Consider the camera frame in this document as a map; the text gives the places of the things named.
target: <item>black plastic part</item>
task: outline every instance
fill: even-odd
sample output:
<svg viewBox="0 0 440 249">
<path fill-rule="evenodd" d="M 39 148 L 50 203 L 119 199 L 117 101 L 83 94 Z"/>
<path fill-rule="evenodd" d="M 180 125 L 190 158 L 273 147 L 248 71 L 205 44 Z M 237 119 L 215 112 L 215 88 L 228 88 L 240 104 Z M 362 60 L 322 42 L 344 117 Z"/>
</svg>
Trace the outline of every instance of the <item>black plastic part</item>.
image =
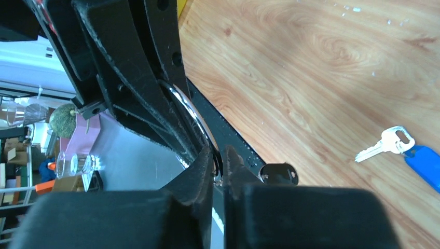
<svg viewBox="0 0 440 249">
<path fill-rule="evenodd" d="M 288 163 L 269 163 L 264 165 L 258 174 L 265 184 L 298 185 L 299 177 L 295 168 Z"/>
<path fill-rule="evenodd" d="M 206 147 L 156 191 L 45 194 L 10 248 L 209 248 L 212 165 Z"/>
<path fill-rule="evenodd" d="M 0 2 L 0 42 L 36 40 L 40 26 L 23 1 Z"/>
<path fill-rule="evenodd" d="M 245 185 L 227 248 L 400 248 L 379 200 L 360 189 Z"/>
</svg>

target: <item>blue object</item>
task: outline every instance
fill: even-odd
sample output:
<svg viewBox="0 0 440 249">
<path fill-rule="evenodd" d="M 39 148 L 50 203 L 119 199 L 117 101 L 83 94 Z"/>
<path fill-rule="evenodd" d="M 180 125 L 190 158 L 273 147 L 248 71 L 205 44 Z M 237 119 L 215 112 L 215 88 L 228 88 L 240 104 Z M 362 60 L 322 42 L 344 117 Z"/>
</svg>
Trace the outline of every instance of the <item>blue object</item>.
<svg viewBox="0 0 440 249">
<path fill-rule="evenodd" d="M 50 170 L 47 168 L 47 164 L 50 162 L 55 162 L 55 157 L 48 158 L 44 160 L 40 167 L 38 168 L 38 171 L 40 172 L 40 175 L 42 176 L 42 183 L 55 180 L 57 178 L 57 175 L 55 175 L 55 172 L 53 170 Z"/>
<path fill-rule="evenodd" d="M 416 145 L 405 152 L 406 163 L 440 193 L 440 156 L 425 146 Z"/>
</svg>

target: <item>key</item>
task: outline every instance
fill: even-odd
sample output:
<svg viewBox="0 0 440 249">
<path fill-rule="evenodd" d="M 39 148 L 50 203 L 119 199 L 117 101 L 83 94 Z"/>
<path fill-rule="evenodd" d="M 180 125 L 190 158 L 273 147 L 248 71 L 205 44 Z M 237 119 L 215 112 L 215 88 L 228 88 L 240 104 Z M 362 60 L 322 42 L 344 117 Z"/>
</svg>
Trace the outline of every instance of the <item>key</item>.
<svg viewBox="0 0 440 249">
<path fill-rule="evenodd" d="M 408 140 L 404 143 L 397 135 L 401 132 Z M 414 147 L 416 141 L 412 138 L 406 129 L 402 126 L 395 126 L 386 129 L 382 132 L 382 139 L 376 145 L 359 152 L 354 158 L 355 162 L 362 162 L 370 157 L 373 157 L 381 152 L 393 152 L 395 154 L 402 154 Z"/>
</svg>

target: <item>wooden floor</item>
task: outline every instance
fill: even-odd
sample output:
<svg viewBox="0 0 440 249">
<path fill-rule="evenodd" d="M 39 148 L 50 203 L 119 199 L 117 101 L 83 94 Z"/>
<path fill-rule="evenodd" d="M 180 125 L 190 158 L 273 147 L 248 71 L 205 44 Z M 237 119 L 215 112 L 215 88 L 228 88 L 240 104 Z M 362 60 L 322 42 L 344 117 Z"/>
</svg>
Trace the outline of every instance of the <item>wooden floor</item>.
<svg viewBox="0 0 440 249">
<path fill-rule="evenodd" d="M 440 0 L 190 0 L 180 25 L 188 77 L 266 162 L 369 189 L 403 246 L 440 248 L 440 194 L 403 156 L 354 162 L 395 125 L 440 152 Z"/>
</svg>

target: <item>orange object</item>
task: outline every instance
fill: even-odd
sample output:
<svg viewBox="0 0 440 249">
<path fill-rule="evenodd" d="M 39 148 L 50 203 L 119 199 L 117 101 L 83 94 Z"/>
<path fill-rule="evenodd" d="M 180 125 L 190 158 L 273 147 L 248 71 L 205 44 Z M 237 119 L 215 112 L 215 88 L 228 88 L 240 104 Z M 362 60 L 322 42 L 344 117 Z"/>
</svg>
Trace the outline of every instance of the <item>orange object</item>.
<svg viewBox="0 0 440 249">
<path fill-rule="evenodd" d="M 55 170 L 55 168 L 57 167 L 57 163 L 56 162 L 50 162 L 47 164 L 47 168 L 50 170 Z"/>
<path fill-rule="evenodd" d="M 39 195 L 51 192 L 54 184 L 55 184 L 55 180 L 51 180 L 45 183 L 39 183 L 35 185 L 35 191 Z"/>
</svg>

